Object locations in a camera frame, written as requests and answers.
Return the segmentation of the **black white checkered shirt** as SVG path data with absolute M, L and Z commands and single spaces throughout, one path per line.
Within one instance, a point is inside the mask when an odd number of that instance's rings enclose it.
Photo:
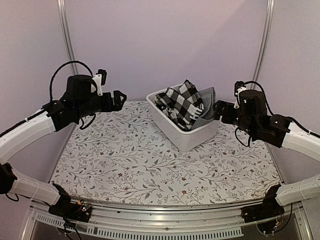
M 192 130 L 205 110 L 199 91 L 189 80 L 185 80 L 178 89 L 168 87 L 165 92 L 156 94 L 154 103 L 175 125 L 186 132 Z

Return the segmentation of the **white plastic bin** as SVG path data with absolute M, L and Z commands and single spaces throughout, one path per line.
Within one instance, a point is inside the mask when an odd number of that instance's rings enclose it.
M 152 92 L 146 96 L 150 104 L 151 118 L 165 136 L 180 150 L 187 152 L 213 138 L 221 124 L 219 120 L 212 120 L 207 124 L 191 131 L 183 131 L 173 123 L 155 105 L 155 95 L 165 92 L 165 89 Z

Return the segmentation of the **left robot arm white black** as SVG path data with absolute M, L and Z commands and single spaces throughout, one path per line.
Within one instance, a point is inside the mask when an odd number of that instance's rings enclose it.
M 84 130 L 84 118 L 96 113 L 118 112 L 127 96 L 119 90 L 103 92 L 106 73 L 100 70 L 94 76 L 73 75 L 68 77 L 66 90 L 59 100 L 51 100 L 35 114 L 25 118 L 0 135 L 0 193 L 15 194 L 54 205 L 63 216 L 74 213 L 69 195 L 56 184 L 45 183 L 14 169 L 9 159 L 44 136 L 58 132 L 71 123 L 80 124 Z

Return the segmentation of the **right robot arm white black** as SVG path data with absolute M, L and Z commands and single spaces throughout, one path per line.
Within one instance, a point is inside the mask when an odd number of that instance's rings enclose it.
M 266 95 L 262 91 L 239 87 L 234 96 L 234 103 L 218 100 L 213 105 L 214 119 L 235 125 L 248 134 L 252 141 L 263 141 L 319 161 L 319 134 L 304 129 L 292 117 L 269 113 Z M 262 218 L 269 218 L 278 210 L 278 206 L 283 207 L 319 195 L 319 175 L 291 184 L 279 184 L 269 189 L 258 213 Z

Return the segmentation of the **grey long sleeve shirt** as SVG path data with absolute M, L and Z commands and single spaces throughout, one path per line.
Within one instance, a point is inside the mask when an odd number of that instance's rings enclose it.
M 200 90 L 199 95 L 203 101 L 204 110 L 200 117 L 195 121 L 192 126 L 192 130 L 200 128 L 214 119 L 213 105 L 216 101 L 216 92 L 213 86 Z

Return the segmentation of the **floral patterned table mat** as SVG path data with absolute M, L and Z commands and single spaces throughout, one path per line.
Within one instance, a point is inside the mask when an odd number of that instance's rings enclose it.
M 181 151 L 152 120 L 150 105 L 129 101 L 120 112 L 99 113 L 76 128 L 51 181 L 73 197 L 138 205 L 208 205 L 262 199 L 279 184 L 266 145 L 232 125 Z

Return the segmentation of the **left aluminium frame post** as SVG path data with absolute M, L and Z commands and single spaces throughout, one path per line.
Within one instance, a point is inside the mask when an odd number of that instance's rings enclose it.
M 72 39 L 67 19 L 66 4 L 64 0 L 57 0 L 57 9 L 68 60 L 75 61 L 76 59 L 73 51 Z

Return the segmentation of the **aluminium frame post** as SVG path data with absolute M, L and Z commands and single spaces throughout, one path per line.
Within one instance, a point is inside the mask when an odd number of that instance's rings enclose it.
M 67 19 L 66 4 L 64 0 L 57 0 L 57 9 L 68 60 L 75 61 L 76 59 L 73 51 L 72 39 Z
M 265 54 L 267 51 L 267 45 L 268 45 L 270 32 L 271 32 L 271 28 L 272 28 L 274 7 L 275 7 L 275 0 L 267 0 L 266 1 L 266 12 L 265 12 L 262 37 L 261 37 L 258 57 L 257 57 L 257 61 L 255 64 L 255 68 L 253 71 L 253 77 L 252 77 L 252 81 L 254 81 L 254 82 L 257 82 L 259 80 L 260 73 L 262 70 L 263 61 L 264 61 Z

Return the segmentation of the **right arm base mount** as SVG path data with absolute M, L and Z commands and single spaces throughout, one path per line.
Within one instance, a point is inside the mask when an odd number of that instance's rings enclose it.
M 241 217 L 245 223 L 260 221 L 280 216 L 285 213 L 284 207 L 276 201 L 277 191 L 280 184 L 272 186 L 266 193 L 262 203 L 246 206 L 241 209 Z

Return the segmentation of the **right aluminium frame post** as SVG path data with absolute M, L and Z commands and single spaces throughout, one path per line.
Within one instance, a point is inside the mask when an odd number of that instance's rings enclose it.
M 267 51 L 267 45 L 268 45 L 270 32 L 271 32 L 271 28 L 272 28 L 274 7 L 275 7 L 275 0 L 267 0 L 266 1 L 266 12 L 265 12 L 262 37 L 261 37 L 258 57 L 257 57 L 257 61 L 255 64 L 255 68 L 253 71 L 253 77 L 252 77 L 252 81 L 254 81 L 254 82 L 257 82 L 259 80 L 260 73 L 262 70 L 263 61 L 264 61 L 265 54 Z

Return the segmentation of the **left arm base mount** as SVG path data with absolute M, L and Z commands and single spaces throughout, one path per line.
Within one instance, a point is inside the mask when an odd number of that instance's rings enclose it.
M 59 199 L 56 204 L 51 205 L 48 212 L 52 215 L 88 223 L 92 214 L 92 204 L 84 202 L 83 199 L 72 202 L 69 194 L 58 184 L 53 184 L 58 190 Z

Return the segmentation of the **aluminium front rail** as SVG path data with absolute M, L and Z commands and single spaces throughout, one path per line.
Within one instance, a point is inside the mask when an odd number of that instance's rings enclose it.
M 317 240 L 307 205 L 293 203 L 278 217 L 245 222 L 242 209 L 257 201 L 152 206 L 95 201 L 88 222 L 74 227 L 33 201 L 23 240 Z

